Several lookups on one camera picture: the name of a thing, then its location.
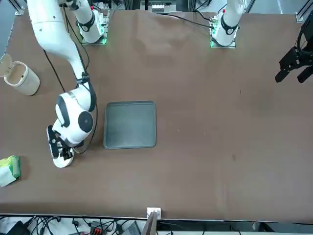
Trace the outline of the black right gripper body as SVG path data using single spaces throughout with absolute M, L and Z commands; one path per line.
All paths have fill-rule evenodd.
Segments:
M 70 148 L 70 146 L 67 144 L 67 141 L 62 139 L 62 135 L 54 131 L 54 147 L 58 149 L 63 149 L 63 148 Z

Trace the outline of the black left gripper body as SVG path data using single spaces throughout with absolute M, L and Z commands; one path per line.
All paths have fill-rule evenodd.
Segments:
M 307 17 L 304 23 L 301 26 L 298 38 L 297 38 L 297 50 L 300 55 L 305 56 L 312 56 L 313 50 L 312 49 L 302 49 L 300 42 L 302 36 L 305 37 L 307 45 L 309 45 L 309 41 L 313 37 L 313 18 Z

